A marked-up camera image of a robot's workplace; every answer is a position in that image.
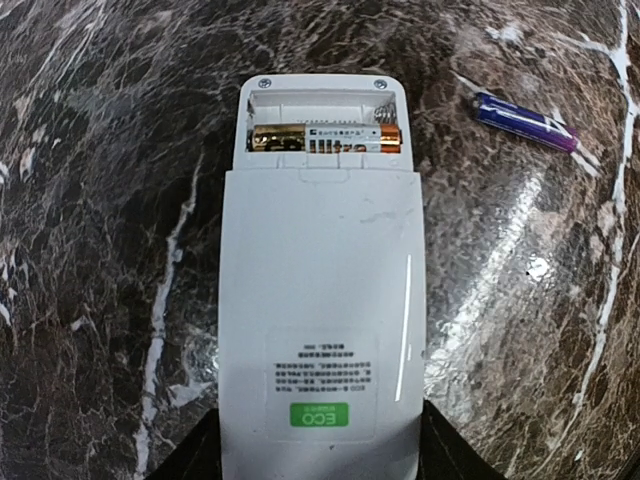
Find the blue battery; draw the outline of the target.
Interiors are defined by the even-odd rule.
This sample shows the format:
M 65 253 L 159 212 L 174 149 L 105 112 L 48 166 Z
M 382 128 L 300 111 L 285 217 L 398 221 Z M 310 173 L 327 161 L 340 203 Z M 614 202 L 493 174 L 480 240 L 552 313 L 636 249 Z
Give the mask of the blue battery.
M 578 146 L 577 131 L 562 121 L 484 92 L 474 95 L 472 105 L 475 117 L 480 123 L 568 154 L 573 153 Z

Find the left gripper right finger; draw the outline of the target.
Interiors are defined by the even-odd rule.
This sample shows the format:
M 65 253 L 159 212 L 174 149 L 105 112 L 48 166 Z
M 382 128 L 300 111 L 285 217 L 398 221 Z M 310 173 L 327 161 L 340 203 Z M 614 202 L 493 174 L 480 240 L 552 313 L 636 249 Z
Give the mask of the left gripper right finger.
M 421 414 L 418 480 L 506 480 L 429 400 Z

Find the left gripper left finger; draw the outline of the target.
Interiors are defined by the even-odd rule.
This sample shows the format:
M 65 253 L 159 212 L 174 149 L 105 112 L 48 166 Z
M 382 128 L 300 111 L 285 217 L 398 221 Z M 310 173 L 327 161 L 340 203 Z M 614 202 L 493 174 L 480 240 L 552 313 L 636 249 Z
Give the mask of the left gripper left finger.
M 219 480 L 220 420 L 209 410 L 146 480 Z

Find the white remote control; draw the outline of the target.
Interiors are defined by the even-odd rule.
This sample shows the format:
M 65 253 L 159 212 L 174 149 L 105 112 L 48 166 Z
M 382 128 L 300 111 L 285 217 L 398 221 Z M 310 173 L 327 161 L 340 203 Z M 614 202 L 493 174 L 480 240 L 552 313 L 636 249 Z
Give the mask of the white remote control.
M 395 124 L 401 152 L 251 152 L 265 124 Z M 403 86 L 256 76 L 225 178 L 218 404 L 226 479 L 413 479 L 426 351 L 423 198 Z

